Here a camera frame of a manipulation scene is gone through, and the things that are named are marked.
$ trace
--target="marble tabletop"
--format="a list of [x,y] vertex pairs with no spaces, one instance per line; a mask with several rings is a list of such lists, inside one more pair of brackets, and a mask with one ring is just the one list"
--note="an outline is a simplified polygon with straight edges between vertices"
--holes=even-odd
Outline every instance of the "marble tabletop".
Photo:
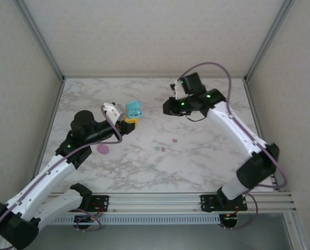
[[[208,90],[217,88],[227,95],[226,79],[202,81]],[[138,99],[144,116],[122,143],[109,145],[108,154],[98,153],[92,146],[93,153],[54,192],[64,192],[77,182],[98,193],[215,192],[229,181],[243,162],[221,128],[207,119],[191,122],[186,117],[163,114],[162,104],[172,96],[169,85],[173,82],[174,79],[67,79],[41,168],[65,139],[78,111],[90,110],[97,121],[102,121],[100,107],[104,102],[124,106]],[[232,84],[231,106],[255,132],[242,80],[233,79]],[[192,114],[190,118],[197,120],[202,115]],[[270,178],[264,184],[270,185]],[[257,187],[254,191],[272,190]]]

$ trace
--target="pink disc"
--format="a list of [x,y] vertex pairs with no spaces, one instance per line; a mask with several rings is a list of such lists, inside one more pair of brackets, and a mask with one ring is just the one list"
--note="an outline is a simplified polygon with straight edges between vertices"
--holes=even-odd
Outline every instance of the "pink disc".
[[106,155],[109,152],[109,148],[108,148],[108,146],[106,146],[104,144],[100,144],[97,146],[97,151],[101,154]]

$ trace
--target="purple cable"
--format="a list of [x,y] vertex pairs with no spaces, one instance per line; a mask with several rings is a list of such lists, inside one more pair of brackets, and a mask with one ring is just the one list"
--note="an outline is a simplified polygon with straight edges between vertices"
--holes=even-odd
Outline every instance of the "purple cable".
[[[230,96],[231,96],[231,87],[232,87],[232,82],[231,82],[231,76],[230,76],[230,73],[228,72],[228,70],[223,67],[221,64],[218,64],[216,62],[211,62],[211,61],[207,61],[207,62],[202,62],[200,64],[197,64],[195,66],[193,66],[192,68],[188,69],[187,71],[184,72],[184,74],[182,74],[178,80],[180,80],[182,77],[184,77],[188,72],[190,72],[191,70],[199,67],[199,66],[202,66],[202,65],[215,65],[219,68],[221,68],[225,74],[227,75],[227,78],[229,80],[229,88],[228,88],[228,97],[227,97],[227,111],[228,111],[228,114],[232,115],[232,112],[230,110]],[[232,120],[234,121],[234,123],[237,124],[237,126],[247,135],[247,137],[249,137],[251,139],[251,141],[255,141],[253,136],[243,127],[243,125],[241,125],[235,117],[232,118]],[[272,161],[272,163],[276,166],[276,168],[279,170],[279,172],[281,173],[282,177],[283,177],[283,184],[282,185],[279,185],[279,188],[282,188],[284,186],[287,185],[288,183],[288,179],[287,179],[287,176],[284,172],[284,170],[282,169],[282,167],[279,165],[279,163],[271,156],[271,154],[265,149],[263,148],[259,143],[256,143],[256,145],[267,155],[267,157]],[[274,188],[273,186],[270,186],[270,185],[263,185],[263,184],[259,184],[258,186],[263,186],[263,187],[266,187],[266,188]]]
[[77,229],[77,230],[79,230],[79,228],[78,228],[79,223],[80,223],[82,220],[84,220],[85,218],[94,218],[94,219],[98,222],[99,228],[96,228],[96,229],[83,229],[83,230],[82,230],[83,233],[84,233],[84,232],[95,232],[95,231],[98,231],[98,230],[100,230],[100,229],[103,228],[103,227],[102,227],[102,224],[101,224],[101,221],[98,220],[98,218],[97,218],[96,216],[94,216],[94,215],[92,215],[91,213],[89,213],[89,212],[87,212],[87,211],[85,211],[85,210],[83,210],[83,209],[80,209],[80,208],[77,208],[77,209],[75,209],[75,210],[76,210],[76,211],[79,211],[79,212],[83,212],[83,213],[85,213],[86,215],[88,215],[88,216],[85,216],[85,217],[80,218],[80,219],[77,221],[77,224],[76,224],[76,229]]
[[251,225],[258,217],[258,203],[257,203],[257,201],[255,200],[255,198],[253,197],[252,194],[250,194],[250,193],[246,193],[246,194],[249,195],[252,198],[252,200],[253,200],[253,202],[255,204],[255,214],[254,214],[254,217],[253,217],[252,220],[250,220],[249,222],[245,223],[244,225],[241,225],[239,227],[229,228],[230,230],[238,230],[238,229],[246,228],[247,226]]
[[[111,125],[111,127],[114,129],[116,135],[118,135],[118,141],[116,142],[94,142],[94,143],[88,143],[86,145],[80,146],[78,148],[76,148],[74,151],[70,152],[68,155],[66,155],[65,157],[63,157],[61,160],[59,160],[57,163],[53,164],[47,172],[51,172],[54,168],[56,168],[60,163],[62,163],[63,161],[65,161],[66,159],[68,159],[71,155],[73,155],[74,153],[78,152],[79,150],[82,150],[86,147],[92,146],[92,145],[98,145],[98,144],[118,144],[120,142],[122,142],[122,136],[119,132],[119,130],[115,127],[115,125],[111,122],[111,120],[107,117],[107,115],[104,112],[104,105],[101,106],[101,111],[103,113],[103,116],[105,117],[105,119],[107,120],[107,122]],[[24,194],[17,200],[17,202],[21,203],[22,200],[25,199],[25,197],[38,185],[39,182],[42,181],[42,179],[45,178],[46,176],[46,172],[43,173],[25,192]],[[17,204],[13,204],[7,211],[5,211],[4,214],[2,214],[2,216],[0,217],[0,223],[1,221],[10,213],[10,211],[12,211],[15,207],[17,206]],[[9,250],[12,249],[13,246],[8,247],[8,248],[0,248],[0,250]]]

